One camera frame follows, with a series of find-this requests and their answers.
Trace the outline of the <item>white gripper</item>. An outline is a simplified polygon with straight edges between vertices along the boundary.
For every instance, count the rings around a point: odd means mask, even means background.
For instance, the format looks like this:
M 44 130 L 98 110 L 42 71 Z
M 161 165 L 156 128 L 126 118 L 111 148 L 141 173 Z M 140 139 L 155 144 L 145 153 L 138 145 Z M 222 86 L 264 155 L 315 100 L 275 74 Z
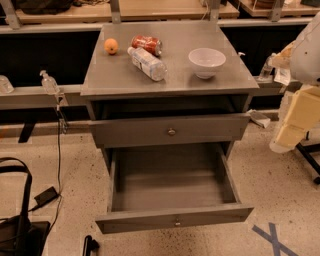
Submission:
M 295 43 L 289 43 L 279 53 L 273 55 L 270 65 L 274 68 L 289 69 L 294 58 Z M 304 85 L 294 93 L 288 111 L 289 125 L 278 123 L 269 143 L 275 153 L 286 153 L 293 150 L 305 137 L 307 130 L 320 120 L 320 88 Z

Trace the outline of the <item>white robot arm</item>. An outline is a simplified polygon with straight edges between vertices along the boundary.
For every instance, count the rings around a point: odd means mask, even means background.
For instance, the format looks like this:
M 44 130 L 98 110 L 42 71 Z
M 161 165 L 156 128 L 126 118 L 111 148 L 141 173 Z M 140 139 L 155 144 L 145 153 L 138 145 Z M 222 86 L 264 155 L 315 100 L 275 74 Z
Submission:
M 286 153 L 320 121 L 320 13 L 270 64 L 289 70 L 302 83 L 299 90 L 282 98 L 279 122 L 269 144 L 273 152 Z

